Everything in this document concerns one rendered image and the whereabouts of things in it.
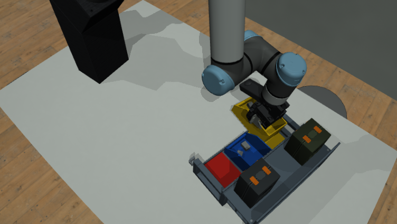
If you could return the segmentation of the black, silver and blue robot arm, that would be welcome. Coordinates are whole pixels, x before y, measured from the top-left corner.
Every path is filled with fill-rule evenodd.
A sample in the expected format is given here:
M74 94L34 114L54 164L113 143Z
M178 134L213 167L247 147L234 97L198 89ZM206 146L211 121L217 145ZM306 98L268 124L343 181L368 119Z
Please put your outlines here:
M208 0L211 65L202 73L203 84L223 96L257 71L267 78L265 85L248 79L240 90L263 105L261 92L268 103L282 105L301 83L306 62L293 52L282 54L252 30L244 33L245 1Z

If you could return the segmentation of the black case with orange latches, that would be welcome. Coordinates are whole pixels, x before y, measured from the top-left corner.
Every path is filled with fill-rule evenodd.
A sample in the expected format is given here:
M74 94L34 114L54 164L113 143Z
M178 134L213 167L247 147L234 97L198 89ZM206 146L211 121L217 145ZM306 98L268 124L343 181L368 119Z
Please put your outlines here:
M311 118L292 134L284 150L303 166L322 148L330 136L326 129Z
M240 174L234 192L251 209L267 195L280 175L261 157Z

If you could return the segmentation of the blue bin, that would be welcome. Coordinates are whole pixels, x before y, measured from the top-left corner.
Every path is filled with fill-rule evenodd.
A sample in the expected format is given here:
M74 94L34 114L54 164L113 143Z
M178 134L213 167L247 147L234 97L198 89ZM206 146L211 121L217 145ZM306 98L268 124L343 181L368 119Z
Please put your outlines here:
M247 151L241 146L244 141L251 146ZM237 152L238 150L243 152L242 156ZM227 147L225 154L244 172L271 150L257 135L245 132Z

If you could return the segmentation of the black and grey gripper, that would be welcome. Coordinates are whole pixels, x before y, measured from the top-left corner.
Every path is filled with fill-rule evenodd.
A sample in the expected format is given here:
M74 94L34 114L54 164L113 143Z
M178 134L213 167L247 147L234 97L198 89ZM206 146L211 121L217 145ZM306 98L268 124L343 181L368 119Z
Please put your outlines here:
M259 129L267 129L274 122L283 117L283 115L287 112L286 109L290 106L286 101L282 105L272 105L268 103L261 92L262 101L265 105L256 101L248 111L246 117L250 124L254 123ZM262 123L260 124L260 120ZM263 122L264 120L264 122ZM266 121L265 121L266 120ZM262 126L261 126L262 125Z

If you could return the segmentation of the yellow bin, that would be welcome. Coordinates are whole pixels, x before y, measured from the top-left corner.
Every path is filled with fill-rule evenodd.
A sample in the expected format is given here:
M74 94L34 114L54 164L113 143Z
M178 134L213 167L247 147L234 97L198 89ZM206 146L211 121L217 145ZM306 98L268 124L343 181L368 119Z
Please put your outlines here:
M273 123L271 126L269 126L266 130L262 127L262 129L259 129L254 123L250 124L246 115L249 111L249 108L247 107L248 102L256 102L255 99L252 97L249 97L242 102L238 103L234 110L233 113L237 116L237 118L240 120L240 122L245 126L245 128L250 132L250 134L257 135L261 140L264 142L268 141L271 139L272 135L273 137L278 134L287 124L287 122L281 118L277 120L275 123ZM271 138L270 138L271 137Z

